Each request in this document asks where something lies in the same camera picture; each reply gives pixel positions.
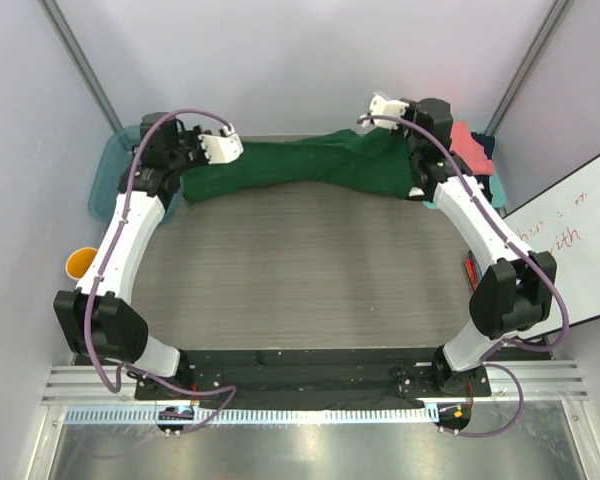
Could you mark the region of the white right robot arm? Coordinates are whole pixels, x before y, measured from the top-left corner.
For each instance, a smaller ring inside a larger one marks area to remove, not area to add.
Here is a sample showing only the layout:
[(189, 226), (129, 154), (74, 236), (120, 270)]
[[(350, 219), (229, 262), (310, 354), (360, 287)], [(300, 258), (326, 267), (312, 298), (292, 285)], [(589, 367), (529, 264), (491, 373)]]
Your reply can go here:
[(409, 150), (409, 199), (431, 202), (451, 220), (481, 275), (469, 300), (467, 324), (434, 354), (433, 386), (456, 395), (498, 348), (517, 344), (521, 333), (548, 318), (557, 262), (514, 235), (452, 151), (448, 102), (404, 100), (398, 115)]

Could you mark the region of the green t shirt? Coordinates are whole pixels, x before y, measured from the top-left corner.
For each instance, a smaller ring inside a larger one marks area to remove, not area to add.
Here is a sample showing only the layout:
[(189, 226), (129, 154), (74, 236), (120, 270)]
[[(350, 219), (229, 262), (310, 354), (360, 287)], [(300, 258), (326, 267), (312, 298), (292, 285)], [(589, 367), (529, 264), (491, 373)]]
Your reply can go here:
[(195, 168), (182, 177), (182, 194), (197, 203), (242, 190), (318, 182), (405, 199), (414, 186), (409, 150), (387, 130), (339, 130), (291, 142), (246, 142), (228, 164)]

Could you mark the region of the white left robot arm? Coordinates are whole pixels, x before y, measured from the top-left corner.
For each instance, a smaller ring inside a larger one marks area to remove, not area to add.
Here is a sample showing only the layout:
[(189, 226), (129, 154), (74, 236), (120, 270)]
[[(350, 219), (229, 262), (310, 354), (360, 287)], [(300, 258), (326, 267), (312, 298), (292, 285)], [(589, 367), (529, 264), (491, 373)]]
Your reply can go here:
[(205, 131), (182, 128), (177, 109), (143, 117), (140, 142), (117, 184), (113, 216), (94, 259), (71, 290), (60, 290), (53, 310), (70, 351), (88, 358), (112, 392), (119, 378), (106, 362), (137, 377), (158, 381), (170, 398), (193, 385), (186, 354), (149, 332), (132, 305), (133, 287), (149, 241), (180, 189), (184, 172), (206, 164)]

